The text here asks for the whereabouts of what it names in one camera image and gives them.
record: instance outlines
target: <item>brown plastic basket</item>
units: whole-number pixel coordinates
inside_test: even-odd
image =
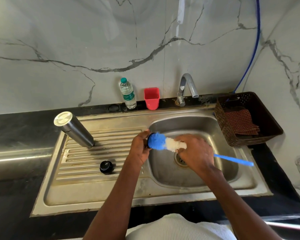
[[[226,118],[225,109],[231,110],[236,107],[244,107],[249,110],[252,122],[260,128],[259,135],[248,136],[234,133]],[[226,141],[232,147],[264,143],[284,132],[254,92],[241,92],[219,97],[214,113]]]

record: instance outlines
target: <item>person's right hand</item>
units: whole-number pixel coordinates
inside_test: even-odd
[[[174,140],[187,144],[187,149],[178,149],[178,154],[196,174],[200,175],[215,169],[212,147],[202,137],[185,134],[177,136]]]

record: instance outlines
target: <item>bottle label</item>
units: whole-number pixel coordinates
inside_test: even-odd
[[[130,93],[129,95],[123,95],[123,99],[124,100],[132,100],[134,98],[134,92],[132,91],[132,93]]]

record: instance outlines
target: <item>faucet spout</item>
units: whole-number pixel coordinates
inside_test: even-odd
[[[198,98],[199,94],[196,89],[196,85],[192,79],[192,76],[189,73],[184,73],[181,77],[180,86],[179,86],[179,92],[177,95],[176,104],[179,106],[185,105],[185,99],[183,97],[183,93],[185,91],[186,84],[189,86],[189,90],[191,92],[191,95],[193,98]]]

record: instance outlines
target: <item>sink drain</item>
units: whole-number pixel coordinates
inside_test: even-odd
[[[174,161],[176,162],[176,164],[178,164],[180,167],[183,167],[183,168],[187,168],[188,165],[185,163],[185,161],[183,161],[181,159],[181,157],[179,156],[178,153],[175,153],[174,154]]]

